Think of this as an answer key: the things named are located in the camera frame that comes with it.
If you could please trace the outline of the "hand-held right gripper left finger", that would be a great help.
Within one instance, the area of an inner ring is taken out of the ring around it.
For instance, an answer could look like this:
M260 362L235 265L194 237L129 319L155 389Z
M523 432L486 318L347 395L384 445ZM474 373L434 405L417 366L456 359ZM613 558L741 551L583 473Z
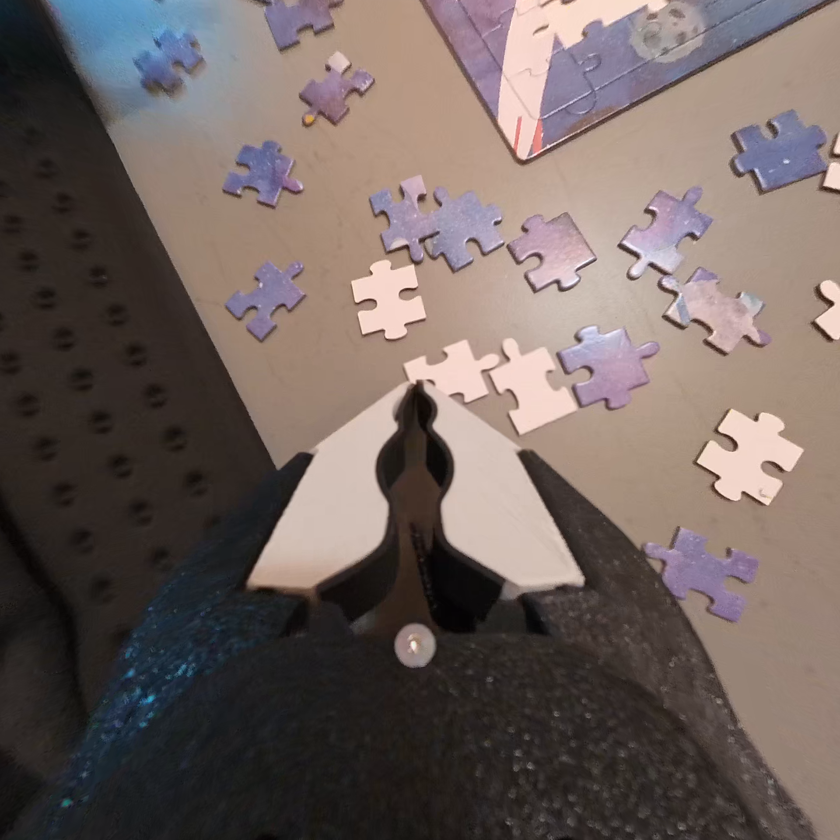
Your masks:
M330 603L349 623L384 600L396 580L398 537L381 456L401 433L397 414L410 388L392 389L310 452L249 590Z

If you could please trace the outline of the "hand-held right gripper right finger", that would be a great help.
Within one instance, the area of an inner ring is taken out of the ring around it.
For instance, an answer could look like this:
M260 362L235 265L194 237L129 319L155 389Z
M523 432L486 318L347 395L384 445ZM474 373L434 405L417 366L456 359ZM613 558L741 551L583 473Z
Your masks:
M457 621L485 621L499 601L582 588L526 451L427 383L417 386L417 420L439 492L427 555L435 601Z

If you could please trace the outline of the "space puzzle board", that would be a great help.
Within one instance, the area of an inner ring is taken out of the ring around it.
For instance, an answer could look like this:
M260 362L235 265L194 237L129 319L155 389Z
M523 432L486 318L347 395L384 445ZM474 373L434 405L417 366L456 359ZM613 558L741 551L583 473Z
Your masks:
M826 1L424 1L512 155L530 161Z

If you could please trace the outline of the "grey desk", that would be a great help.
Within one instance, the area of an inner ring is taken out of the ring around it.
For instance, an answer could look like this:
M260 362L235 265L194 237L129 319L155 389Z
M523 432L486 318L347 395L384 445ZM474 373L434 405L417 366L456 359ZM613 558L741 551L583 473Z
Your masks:
M838 838L838 342L815 329L816 294L838 280L838 194L813 177L761 194L733 173L731 134L788 109L838 131L838 4L540 156L518 163L420 2L345 2L334 27L276 48L258 2L52 2L67 49L253 423L277 466L404 381L403 363L468 340L474 354L551 354L585 325L625 328L659 343L650 383L623 409L597 403L526 436L511 394L490 385L470 404L486 423L537 451L636 544L668 545L677 527L760 561L755 582L732 582L747 605L739 623L686 614L714 659L742 725L820 838ZM204 61L175 70L173 93L140 84L133 59L162 30L189 30ZM322 80L339 50L344 75L368 71L332 125L299 92ZM244 144L276 141L294 160L300 194L276 207L254 190L225 194ZM384 217L369 195L420 174L429 191L474 191L503 213L501 235L532 214L568 212L596 255L572 290L533 293L506 248L452 272L416 268L427 319L390 342L362 337L350 283L385 258ZM621 246L659 192L696 202L710 225L679 242L675 278L698 269L721 296L763 302L770 342L741 339L728 353L698 322L665 314L675 294ZM697 457L728 410L768 413L803 449L791 470L766 464L781 488L764 505L723 498Z

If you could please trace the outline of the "pile of loose puzzle pieces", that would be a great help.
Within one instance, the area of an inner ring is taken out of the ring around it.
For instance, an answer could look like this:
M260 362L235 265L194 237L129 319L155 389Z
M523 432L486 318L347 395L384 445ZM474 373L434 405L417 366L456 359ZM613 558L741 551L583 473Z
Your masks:
M825 173L823 186L838 190L838 164L826 165L819 151L826 142L822 128L805 126L795 110L773 117L769 126L770 135L755 124L733 134L740 149L732 159L737 173L752 173L762 192ZM707 342L719 352L731 352L741 339L764 346L770 342L770 336L754 325L763 309L760 299L745 292L722 297L718 277L702 268L686 281L675 277L681 257L679 242L688 236L699 238L711 223L708 216L697 211L700 195L701 189L693 187L682 198L658 192L651 199L646 207L653 216L649 225L632 227L621 241L621 246L637 257L628 276L635 279L649 266L656 266L663 274L660 286L675 294L666 319L683 328L693 322L702 324L710 331ZM523 235L510 242L508 248L518 262L540 257L539 267L526 274L536 290L551 283L569 287L579 279L576 270L594 261L568 214L549 222L541 215L531 216L522 229ZM392 269L388 260L373 264L369 276L353 280L355 302L376 304L374 309L358 313L362 333L382 332L389 340L403 338L407 325L425 319L420 297L400 297L402 291L416 287L414 268ZM575 344L557 356L565 372L584 369L590 373L587 381L573 385L574 396L564 388L553 389L549 383L547 376L554 371L554 357L546 348L522 353L516 340L504 339L502 350L507 361L486 372L499 393L514 395L517 406L510 412L510 420L518 434L525 435L567 417L579 407L604 403L608 409L616 410L625 406L631 391L649 382L643 361L656 355L659 346L649 342L636 347L624 329L602 332L594 325L580 329L575 334ZM407 383L411 388L397 414L401 433L381 456L396 526L393 488L405 468L406 431L416 424L425 436L417 420L417 386L434 386L428 381ZM783 430L782 420L775 415L760 413L753 418L728 410L716 431L729 438L735 449L726 450L710 441L696 463L717 477L713 487L721 497L739 501L746 494L767 505L778 494L781 481L766 474L764 465L791 470L803 454L801 447L783 436ZM300 455L304 472L310 453ZM292 481L292 492L299 479ZM713 614L738 621L743 599L730 593L725 581L753 581L758 570L755 558L730 549L726 559L719 559L708 553L704 538L683 528L677 530L673 548L648 543L644 551L664 564L664 583L673 595L684 599L687 592L700 592L710 598Z

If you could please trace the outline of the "black dotted mat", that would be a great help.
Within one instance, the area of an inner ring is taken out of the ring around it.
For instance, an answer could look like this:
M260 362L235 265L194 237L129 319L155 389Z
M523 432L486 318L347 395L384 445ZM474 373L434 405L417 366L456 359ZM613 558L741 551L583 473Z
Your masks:
M2 2L2 498L92 709L174 567L274 470L37 2Z

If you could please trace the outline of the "blue puzzle piece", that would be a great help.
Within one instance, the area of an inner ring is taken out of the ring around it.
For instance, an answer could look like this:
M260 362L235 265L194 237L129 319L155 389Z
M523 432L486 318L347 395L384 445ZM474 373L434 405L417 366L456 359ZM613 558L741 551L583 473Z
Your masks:
M319 116L332 125L338 124L349 110L347 96L352 91L362 96L375 84L373 76L364 69L356 69L346 77L344 73L350 66L350 59L337 50L325 65L326 76L322 80L310 79L301 89L299 98L309 106L301 117L302 125L313 125Z
M280 194L287 191L300 194L304 186L291 176L294 160L285 156L276 141L265 141L260 146L244 144L235 159L237 167L247 172L230 171L222 190L225 194L241 196L244 189L257 193L259 204L276 207Z

